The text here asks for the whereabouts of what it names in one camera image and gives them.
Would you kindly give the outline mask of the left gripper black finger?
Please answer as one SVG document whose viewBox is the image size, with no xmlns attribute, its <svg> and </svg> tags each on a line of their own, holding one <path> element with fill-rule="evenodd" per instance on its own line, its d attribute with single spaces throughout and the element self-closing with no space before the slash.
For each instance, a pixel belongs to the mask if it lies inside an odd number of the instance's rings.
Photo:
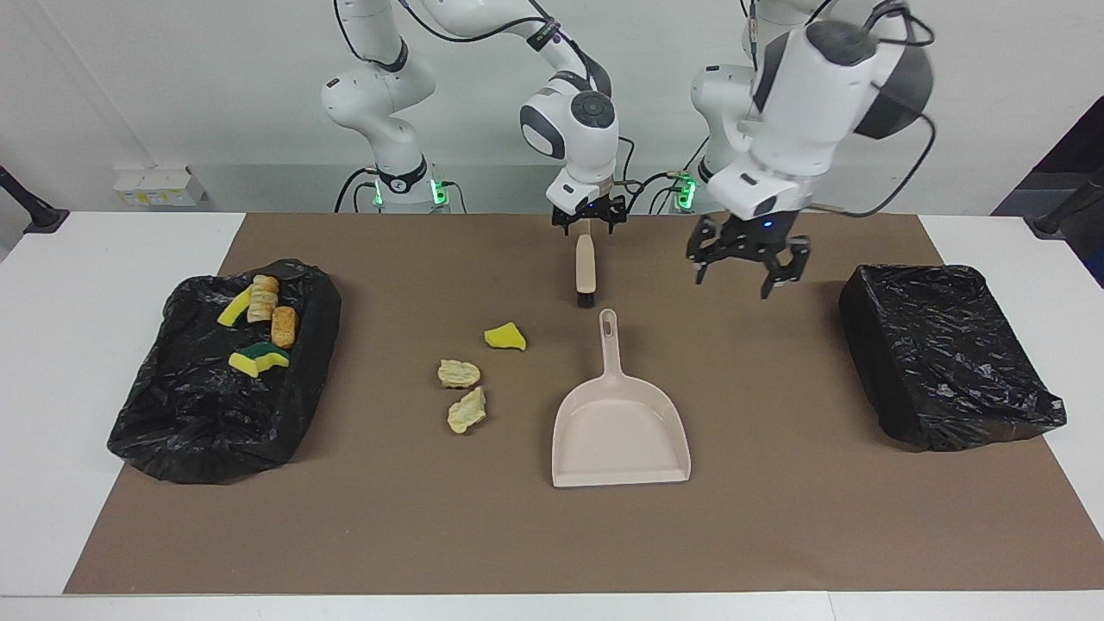
<svg viewBox="0 0 1104 621">
<path fill-rule="evenodd" d="M 688 242 L 687 259 L 694 264 L 694 284 L 702 285 L 705 283 L 707 269 L 713 262 L 721 260 L 721 248 L 718 248 L 716 242 L 710 242 L 707 244 L 703 244 L 702 242 Z"/>
<path fill-rule="evenodd" d="M 768 299 L 773 290 L 786 283 L 800 282 L 811 251 L 811 240 L 785 240 L 762 248 L 758 253 L 768 277 L 762 283 L 760 298 Z"/>
</svg>

